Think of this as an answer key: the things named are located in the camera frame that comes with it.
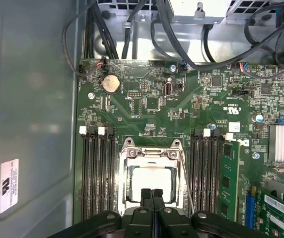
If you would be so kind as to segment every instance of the motherboard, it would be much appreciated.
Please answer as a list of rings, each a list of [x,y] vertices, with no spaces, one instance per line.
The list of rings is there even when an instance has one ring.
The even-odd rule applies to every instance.
[[[79,71],[98,63],[83,59]],[[247,71],[272,76],[278,68]],[[74,223],[123,212],[139,204],[142,188],[154,187],[168,206],[258,229],[259,188],[268,180],[284,184],[284,76],[110,59],[78,79],[76,128]],[[271,216],[278,226],[280,216]],[[284,227],[275,231],[284,235]]]

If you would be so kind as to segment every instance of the screw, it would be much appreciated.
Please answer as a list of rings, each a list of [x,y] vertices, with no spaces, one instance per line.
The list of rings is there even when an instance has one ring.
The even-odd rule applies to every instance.
[[[259,154],[259,153],[254,153],[254,154],[253,154],[253,158],[254,158],[255,160],[260,159],[260,154]]]
[[[199,213],[199,214],[198,214],[198,217],[199,217],[199,218],[202,218],[202,219],[206,219],[206,218],[207,218],[207,215],[204,214],[204,213]]]
[[[136,152],[135,149],[130,149],[130,150],[129,150],[129,156],[134,157],[134,156],[136,156],[136,155],[137,155],[137,152]]]
[[[176,158],[177,153],[175,151],[171,151],[171,152],[168,153],[168,156],[171,157],[171,158]]]
[[[172,65],[170,66],[170,71],[171,71],[172,73],[176,72],[176,69],[177,69],[176,65],[172,64]]]
[[[94,99],[94,93],[88,93],[88,98],[89,98],[90,100]]]
[[[164,209],[164,212],[165,212],[165,213],[171,213],[172,211],[173,211],[173,210],[170,209],[170,208],[165,208],[165,209]]]
[[[141,21],[141,22],[145,22],[145,20],[146,20],[146,16],[145,16],[144,14],[142,14],[142,15],[140,16],[140,21]]]

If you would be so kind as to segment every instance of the printed logo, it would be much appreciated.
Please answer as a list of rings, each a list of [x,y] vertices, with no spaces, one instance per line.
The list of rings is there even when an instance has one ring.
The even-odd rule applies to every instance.
[[[228,111],[230,115],[239,115],[239,112],[241,111],[241,108],[237,107],[224,107],[224,111]]]

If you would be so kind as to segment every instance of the black cable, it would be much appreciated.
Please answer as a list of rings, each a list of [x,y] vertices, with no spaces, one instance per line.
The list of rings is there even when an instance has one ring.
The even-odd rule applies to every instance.
[[[119,56],[118,56],[118,53],[117,53],[116,46],[114,44],[111,33],[110,33],[110,31],[109,31],[109,29],[106,25],[106,22],[103,19],[102,13],[99,9],[97,2],[92,6],[92,12],[94,13],[94,19],[95,19],[95,22],[96,22],[97,27],[99,29],[99,32],[100,32],[100,35],[101,35],[101,38],[102,38],[102,42],[103,42],[103,44],[106,48],[110,48],[111,57],[108,55],[109,58],[118,59]]]
[[[107,40],[106,35],[104,34],[104,30],[103,30],[103,28],[100,24],[100,21],[97,21],[97,17],[96,17],[96,14],[94,13],[93,9],[90,9],[89,11],[93,15],[93,18],[96,22],[96,25],[97,25],[97,28],[99,30],[100,37],[101,37],[101,40],[102,40],[102,44],[104,45],[104,48],[106,49],[107,56],[109,57],[109,59],[113,59],[114,56],[111,52],[111,47],[110,47],[109,41]]]
[[[275,47],[275,59],[276,59],[277,64],[278,64],[280,67],[284,68],[284,64],[280,62],[279,56],[278,56],[278,50],[279,50],[279,45],[280,45],[281,39],[282,39],[282,33],[279,34],[278,39],[277,39],[277,42],[276,42],[276,47]]]
[[[168,38],[169,38],[169,41],[171,42],[171,44],[173,46],[173,48],[181,56],[181,58],[184,59],[185,62],[188,63],[188,65],[195,70],[209,71],[209,70],[214,70],[214,69],[226,66],[228,64],[240,61],[240,60],[250,56],[252,53],[255,53],[258,49],[260,49],[262,46],[264,46],[266,43],[268,43],[271,39],[273,39],[275,36],[277,36],[278,34],[280,34],[284,30],[284,24],[283,24],[276,31],[274,31],[269,36],[267,36],[265,39],[263,39],[258,45],[250,48],[249,50],[247,50],[247,51],[241,53],[240,55],[237,55],[237,56],[235,56],[231,59],[225,60],[223,62],[213,63],[213,64],[210,64],[210,65],[196,65],[194,62],[192,62],[192,60],[189,58],[189,56],[186,54],[186,52],[182,48],[181,44],[177,40],[177,38],[176,38],[176,36],[175,36],[175,34],[172,30],[171,24],[168,21],[164,1],[163,0],[156,0],[156,4],[157,4],[157,9],[158,9],[158,12],[159,12],[160,19],[161,19],[161,23],[163,25],[163,28],[164,28],[164,30],[165,30]]]
[[[156,21],[156,20],[155,20],[155,21],[152,21],[152,22],[151,22],[151,40],[152,40],[152,43],[153,43],[154,48],[155,48],[160,54],[162,54],[163,56],[165,56],[165,57],[168,58],[169,60],[174,61],[174,62],[178,62],[178,63],[180,63],[180,64],[184,64],[185,62],[183,62],[182,60],[177,59],[177,58],[175,58],[175,57],[173,57],[173,56],[170,56],[167,52],[165,52],[165,50],[163,50],[163,49],[157,44],[157,42],[156,42],[156,40],[155,40],[155,27],[154,27],[154,25],[155,25],[156,23],[160,23],[160,21]]]
[[[94,20],[91,11],[88,10],[86,14],[86,26],[84,35],[83,56],[85,59],[94,58]]]
[[[284,6],[284,4],[274,4],[274,5],[270,5],[270,6],[266,6],[258,11],[256,11],[255,13],[253,13],[249,19],[246,21],[246,24],[245,24],[245,27],[244,27],[244,34],[245,34],[245,37],[247,39],[247,41],[253,45],[253,46],[256,46],[258,45],[260,42],[257,41],[252,35],[251,35],[251,32],[250,32],[250,29],[249,29],[249,26],[252,22],[252,20],[255,18],[256,15],[262,13],[262,12],[266,12],[266,11],[271,11],[271,10],[275,10],[279,7],[282,7]],[[276,62],[276,58],[275,58],[275,51],[269,47],[269,46],[262,46],[261,47],[262,50],[268,52],[274,59],[274,62]]]
[[[262,77],[262,76],[257,76],[255,74],[250,74],[248,72],[243,72],[245,75],[249,76],[249,77],[253,77],[253,78],[256,78],[256,79],[273,79],[273,78],[277,78],[277,77],[280,77],[282,75],[284,75],[284,64],[282,64],[280,61],[279,61],[279,57],[278,57],[278,50],[279,50],[279,45],[280,45],[280,42],[281,42],[281,39],[282,39],[282,33],[279,34],[278,38],[277,38],[277,41],[276,41],[276,47],[275,47],[275,51],[274,51],[274,57],[275,57],[275,61],[278,63],[279,68],[278,70],[280,69],[283,69],[283,71],[281,71],[280,73],[277,73],[275,75],[272,75],[272,76],[267,76],[267,77]]]
[[[211,55],[211,52],[208,48],[208,33],[210,32],[210,30],[212,30],[213,25],[204,25],[203,26],[203,45],[204,45],[204,51],[205,54],[207,56],[207,58],[209,59],[210,62],[216,63],[216,61],[213,59],[213,56]]]
[[[96,69],[98,66],[95,66],[93,67],[88,73],[79,73],[78,70],[75,69],[75,67],[73,66],[72,64],[72,61],[71,61],[71,58],[69,56],[69,53],[68,53],[68,48],[67,48],[67,42],[66,42],[66,34],[67,34],[67,30],[69,28],[69,26],[79,17],[81,17],[82,15],[84,15],[87,10],[89,8],[91,8],[91,6],[96,2],[96,0],[91,0],[89,2],[89,4],[85,7],[85,10],[81,11],[80,13],[78,13],[76,16],[74,16],[67,24],[66,26],[63,28],[63,34],[62,34],[62,44],[63,44],[63,50],[64,50],[64,56],[67,60],[67,64],[69,65],[69,67],[72,69],[72,71],[80,76],[80,77],[88,77],[90,76]]]
[[[140,0],[136,7],[133,9],[131,14],[128,17],[127,22],[132,23],[134,16],[142,9],[142,7],[146,4],[148,0]],[[121,59],[125,60],[128,56],[129,44],[131,38],[131,29],[126,28],[124,33],[124,46],[122,50]]]

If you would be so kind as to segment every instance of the blue pcie slot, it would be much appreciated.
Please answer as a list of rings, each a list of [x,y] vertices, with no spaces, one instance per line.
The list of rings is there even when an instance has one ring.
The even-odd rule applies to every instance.
[[[246,226],[253,229],[256,198],[251,194],[246,198]]]

